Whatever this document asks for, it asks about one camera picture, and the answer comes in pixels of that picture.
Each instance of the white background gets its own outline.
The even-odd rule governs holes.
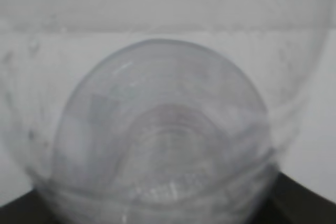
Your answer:
[[[331,33],[323,54],[302,133],[283,171],[336,202],[336,31]],[[30,189],[28,179],[0,146],[0,206]]]

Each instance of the transparent plastic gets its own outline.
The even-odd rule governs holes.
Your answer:
[[[299,132],[332,0],[0,0],[0,133],[74,224],[242,224]]]

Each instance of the black table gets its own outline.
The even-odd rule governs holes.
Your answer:
[[[60,224],[35,191],[0,208],[0,223]],[[281,174],[251,224],[336,224],[336,205]]]

